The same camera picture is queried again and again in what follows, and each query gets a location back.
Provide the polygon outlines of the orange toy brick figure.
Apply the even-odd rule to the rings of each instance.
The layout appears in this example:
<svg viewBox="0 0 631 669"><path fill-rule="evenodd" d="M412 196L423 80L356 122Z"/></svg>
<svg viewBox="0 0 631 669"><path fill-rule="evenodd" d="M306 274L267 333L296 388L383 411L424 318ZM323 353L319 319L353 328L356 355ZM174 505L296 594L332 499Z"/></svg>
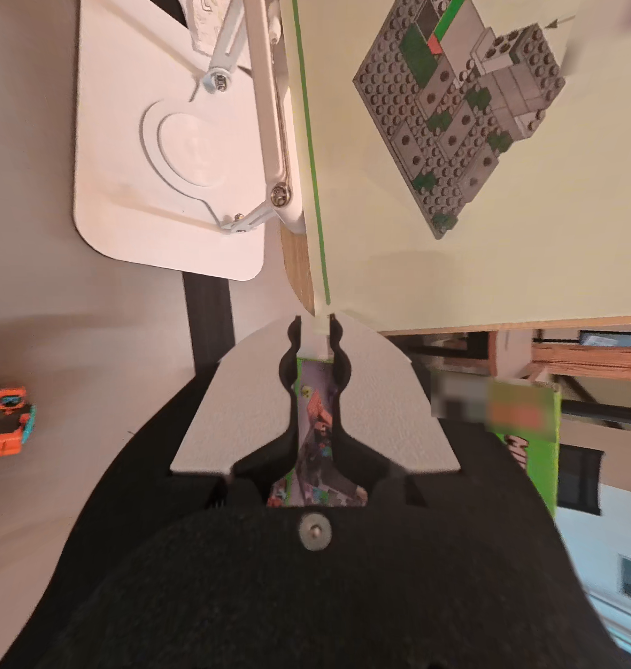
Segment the orange toy brick figure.
<svg viewBox="0 0 631 669"><path fill-rule="evenodd" d="M36 406L25 386L0 386L0 457L17 455L31 436Z"/></svg>

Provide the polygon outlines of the green toy set box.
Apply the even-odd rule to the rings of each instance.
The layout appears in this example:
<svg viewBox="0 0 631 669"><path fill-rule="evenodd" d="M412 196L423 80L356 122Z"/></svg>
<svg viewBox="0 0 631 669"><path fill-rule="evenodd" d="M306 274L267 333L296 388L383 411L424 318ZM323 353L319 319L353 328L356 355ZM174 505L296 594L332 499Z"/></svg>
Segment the green toy set box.
<svg viewBox="0 0 631 669"><path fill-rule="evenodd" d="M436 370L432 375L435 415L472 424L481 419L512 455L551 516L557 508L560 396L552 387L526 380L498 381L465 372ZM360 508L367 491L344 477L333 460L333 364L297 361L299 451L294 467L270 490L267 506Z"/></svg>

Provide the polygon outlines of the brick building instruction booklet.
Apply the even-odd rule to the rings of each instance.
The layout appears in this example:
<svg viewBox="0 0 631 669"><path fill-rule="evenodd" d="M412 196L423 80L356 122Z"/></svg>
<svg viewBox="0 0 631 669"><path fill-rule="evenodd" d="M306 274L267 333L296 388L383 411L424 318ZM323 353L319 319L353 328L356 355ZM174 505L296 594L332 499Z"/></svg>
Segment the brick building instruction booklet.
<svg viewBox="0 0 631 669"><path fill-rule="evenodd" d="M280 5L318 315L631 322L631 1L475 2L496 34L557 20L565 88L439 240L353 83L392 2Z"/></svg>

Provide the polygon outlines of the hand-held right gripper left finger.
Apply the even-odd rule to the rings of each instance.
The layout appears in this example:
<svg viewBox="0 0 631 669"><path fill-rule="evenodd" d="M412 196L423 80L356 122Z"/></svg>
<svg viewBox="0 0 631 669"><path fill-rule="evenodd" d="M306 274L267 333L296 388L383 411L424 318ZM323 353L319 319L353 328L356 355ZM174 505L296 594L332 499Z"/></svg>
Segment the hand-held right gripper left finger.
<svg viewBox="0 0 631 669"><path fill-rule="evenodd" d="M170 471L249 480L269 495L299 450L294 384L300 347L296 315L271 322L223 356Z"/></svg>

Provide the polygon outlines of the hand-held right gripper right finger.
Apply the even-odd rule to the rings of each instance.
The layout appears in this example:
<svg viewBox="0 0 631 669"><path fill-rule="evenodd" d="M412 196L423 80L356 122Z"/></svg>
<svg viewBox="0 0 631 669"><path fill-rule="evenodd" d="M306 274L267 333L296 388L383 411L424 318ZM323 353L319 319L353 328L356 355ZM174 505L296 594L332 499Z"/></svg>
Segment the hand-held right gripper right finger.
<svg viewBox="0 0 631 669"><path fill-rule="evenodd" d="M387 338L345 314L329 315L337 395L336 469L368 495L382 481L453 474L461 465L410 359Z"/></svg>

